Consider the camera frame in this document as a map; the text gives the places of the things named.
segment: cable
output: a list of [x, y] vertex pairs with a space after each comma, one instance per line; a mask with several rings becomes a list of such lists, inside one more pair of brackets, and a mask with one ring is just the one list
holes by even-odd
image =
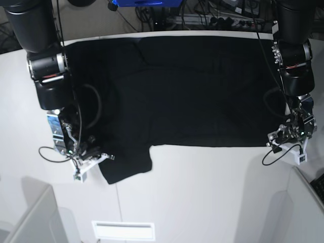
[[78, 110], [78, 113], [79, 113], [79, 119], [80, 119], [79, 139], [78, 139], [77, 148], [76, 148], [76, 152], [78, 153], [78, 152], [79, 152], [79, 149], [80, 149], [81, 135], [82, 135], [82, 115], [81, 115], [81, 108], [80, 108], [80, 104], [79, 104], [79, 101], [78, 101], [78, 98], [77, 98], [76, 92], [75, 92], [74, 90], [73, 90], [73, 95], [74, 95], [74, 98], [75, 98], [75, 100], [76, 100], [77, 110]]
[[265, 158], [271, 153], [271, 152], [273, 152], [273, 150], [274, 149], [272, 149], [272, 150], [270, 150], [264, 157], [263, 157], [263, 159], [262, 159], [262, 164], [264, 165], [264, 166], [270, 166], [270, 165], [272, 165], [272, 164], [274, 164], [274, 163], [276, 163], [279, 159], [281, 159], [282, 157], [284, 157], [290, 150], [292, 150], [294, 147], [297, 147], [297, 146], [299, 146], [300, 147], [300, 149], [302, 149], [302, 146], [300, 146], [300, 144], [295, 144], [294, 146], [291, 146], [282, 156], [280, 156], [279, 158], [277, 158], [276, 160], [274, 160], [273, 162], [271, 162], [271, 163], [269, 163], [269, 164], [265, 164], [264, 163], [264, 160], [265, 160]]
[[98, 101], [98, 110], [97, 110], [97, 114], [96, 114], [94, 120], [93, 120], [92, 122], [90, 122], [90, 123], [87, 125], [87, 127], [86, 127], [86, 129], [89, 129], [89, 128], [93, 127], [93, 126], [98, 122], [98, 120], [99, 120], [100, 117], [101, 117], [102, 102], [101, 102], [101, 98], [100, 98], [99, 92], [97, 91], [97, 89], [96, 89], [95, 87], [93, 87], [93, 86], [90, 85], [90, 84], [84, 84], [84, 85], [82, 85], [82, 87], [85, 87], [85, 88], [91, 89], [91, 90], [95, 93], [95, 95], [96, 95], [96, 97], [97, 97], [97, 101]]
[[274, 80], [275, 83], [277, 84], [279, 90], [281, 91], [281, 93], [282, 93], [282, 95], [283, 95], [283, 97], [284, 97], [284, 99], [285, 99], [285, 102], [286, 102], [287, 105], [288, 105], [288, 108], [289, 108], [289, 110], [290, 110], [290, 115], [291, 115], [291, 117], [292, 117], [292, 116], [293, 116], [293, 111], [292, 111], [292, 109], [291, 109], [291, 107], [290, 107], [290, 105], [289, 105], [288, 99], [287, 99], [286, 95], [284, 94], [284, 92], [282, 91], [280, 84], [277, 82], [277, 79], [275, 78], [275, 76], [274, 76], [274, 74], [273, 74], [273, 72], [272, 72], [272, 69], [271, 69], [270, 64], [269, 64], [269, 62], [268, 62], [268, 59], [267, 59], [267, 56], [266, 56], [266, 54], [265, 54], [265, 51], [264, 51], [264, 48], [263, 48], [263, 45], [262, 45], [262, 42], [261, 42], [261, 38], [260, 38], [260, 35], [259, 35], [258, 26], [257, 26], [257, 23], [256, 23], [255, 18], [254, 18], [254, 13], [253, 13], [253, 8], [252, 8], [252, 7], [251, 7], [251, 13], [252, 13], [252, 18], [253, 18], [253, 22], [254, 22], [255, 30], [256, 30], [256, 33], [257, 33], [257, 36], [258, 36], [258, 40], [259, 40], [259, 44], [260, 44], [260, 47], [261, 47], [261, 51], [262, 51], [262, 54], [263, 54], [264, 60], [265, 60], [265, 62], [266, 62], [266, 64], [267, 64], [267, 67], [268, 67], [268, 69], [269, 69], [269, 71], [270, 71], [270, 74], [271, 74], [273, 80]]
[[182, 8], [181, 8], [181, 20], [182, 20], [182, 30], [186, 27], [186, 22], [184, 21], [184, 10], [186, 8], [187, 0], [182, 1]]
[[128, 25], [135, 30], [136, 32], [139, 32], [130, 22], [128, 22], [128, 20], [121, 14], [121, 12], [119, 10], [116, 11], [124, 20], [126, 23], [128, 23]]
[[271, 95], [272, 93], [275, 93], [275, 92], [278, 92], [278, 91], [280, 91], [279, 88], [278, 88], [278, 87], [274, 87], [274, 88], [268, 90], [267, 92], [265, 92], [265, 94], [263, 95], [263, 102], [264, 102], [265, 106], [267, 107], [267, 109], [270, 111], [271, 114], [273, 114], [273, 115], [275, 115], [275, 116], [277, 116], [277, 117], [280, 117], [280, 118], [286, 119], [286, 118], [287, 118], [286, 116], [284, 116], [284, 115], [280, 115], [280, 114], [276, 113], [276, 112], [275, 112], [275, 111], [274, 111], [274, 110], [269, 106], [269, 104], [268, 104], [268, 102], [267, 102], [267, 97], [268, 97], [269, 95]]
[[38, 153], [40, 154], [40, 156], [41, 156], [43, 159], [45, 159], [45, 160], [47, 160], [47, 161], [49, 161], [49, 162], [53, 162], [53, 163], [63, 163], [63, 162], [67, 162], [67, 161], [69, 161], [69, 160], [71, 159], [71, 158], [69, 157], [69, 159], [61, 160], [61, 161], [50, 160], [50, 159], [48, 159], [48, 158], [45, 158], [45, 157], [42, 155], [41, 150], [42, 150], [43, 148], [47, 148], [47, 149], [51, 149], [51, 150], [54, 150], [54, 149], [51, 148], [51, 147], [46, 147], [46, 146], [42, 146], [42, 147], [40, 147], [40, 148], [38, 149]]
[[10, 37], [6, 37], [0, 44], [0, 50], [3, 48], [4, 44], [10, 39]]
[[141, 21], [142, 32], [144, 31], [144, 23], [148, 24], [148, 28], [150, 31], [153, 31], [153, 28], [151, 27], [150, 23], [151, 16], [148, 18], [146, 15], [147, 8], [141, 9], [140, 7], [135, 7], [135, 13], [137, 18]]
[[201, 1], [200, 0], [198, 0], [198, 2], [199, 2], [199, 4], [200, 4], [200, 6], [201, 6], [201, 9], [202, 9], [202, 11], [203, 11], [203, 13], [204, 13], [204, 17], [205, 17], [205, 21], [206, 21], [206, 27], [208, 26], [208, 23], [207, 23], [207, 18], [206, 18], [206, 12], [205, 12], [205, 10], [204, 10], [204, 8], [203, 8], [203, 5], [201, 4]]
[[61, 22], [61, 14], [60, 14], [59, 0], [56, 0], [56, 5], [57, 5], [57, 16], [59, 17], [59, 25], [60, 25], [60, 31], [61, 31], [61, 41], [63, 43], [63, 51], [64, 51], [65, 44], [64, 44], [64, 36], [63, 36], [63, 29], [62, 29], [62, 22]]

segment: gray floor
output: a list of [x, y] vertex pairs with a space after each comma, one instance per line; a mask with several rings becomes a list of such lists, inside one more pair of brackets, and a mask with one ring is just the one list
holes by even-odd
[[[56, 16], [56, 0], [52, 2]], [[192, 9], [196, 2], [188, 0], [187, 5]], [[65, 40], [135, 32], [117, 12], [108, 10], [108, 0], [96, 0], [86, 8], [74, 7], [67, 0], [59, 0], [59, 5]], [[134, 8], [119, 8], [119, 11], [137, 30], [141, 30]], [[315, 17], [323, 18], [323, 11], [317, 9]], [[4, 10], [0, 8], [0, 23], [6, 20]], [[314, 34], [313, 38], [324, 39], [318, 34]]]

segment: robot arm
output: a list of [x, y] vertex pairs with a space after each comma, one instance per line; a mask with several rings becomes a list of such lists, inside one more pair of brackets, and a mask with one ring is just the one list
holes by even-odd
[[[280, 72], [281, 89], [291, 110], [286, 123], [268, 135], [268, 145], [277, 152], [285, 149], [283, 144], [287, 142], [304, 145], [316, 130], [313, 101], [309, 95], [314, 89], [314, 77], [308, 41], [315, 0], [272, 0], [272, 3], [276, 17], [272, 48]], [[49, 111], [48, 121], [56, 150], [80, 160], [90, 158], [93, 164], [93, 159], [101, 156], [96, 157], [90, 149], [87, 152], [87, 146], [79, 149], [81, 127], [77, 122], [78, 111], [51, 0], [0, 0], [0, 6], [4, 6], [20, 45], [27, 51], [28, 68], [35, 82], [39, 104]], [[95, 146], [92, 148], [95, 154], [100, 154]]]
[[51, 0], [0, 0], [16, 37], [27, 51], [30, 76], [44, 110], [73, 103], [67, 61], [58, 40]]
[[311, 67], [312, 51], [308, 37], [316, 7], [315, 0], [277, 0], [273, 2], [276, 21], [273, 26], [275, 63], [281, 78], [282, 91], [290, 110], [286, 122], [268, 134], [273, 151], [289, 150], [285, 143], [299, 144], [299, 154], [291, 150], [299, 165], [307, 161], [306, 145], [316, 131], [313, 116], [314, 75]]

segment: black t-shirt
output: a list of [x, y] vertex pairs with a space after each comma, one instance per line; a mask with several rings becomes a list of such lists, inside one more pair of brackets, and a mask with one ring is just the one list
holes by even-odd
[[[278, 75], [271, 41], [262, 43]], [[257, 39], [105, 39], [72, 44], [67, 54], [74, 84], [91, 84], [102, 98], [101, 119], [90, 132], [115, 155], [99, 164], [109, 184], [150, 171], [152, 145], [265, 146], [283, 122], [263, 102], [276, 84]], [[81, 100], [91, 113], [87, 95]], [[267, 100], [284, 113], [280, 93]]]

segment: white vent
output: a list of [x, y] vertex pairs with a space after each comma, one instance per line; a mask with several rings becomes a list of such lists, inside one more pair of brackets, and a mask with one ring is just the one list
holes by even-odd
[[155, 241], [153, 223], [93, 221], [92, 224], [98, 239]]

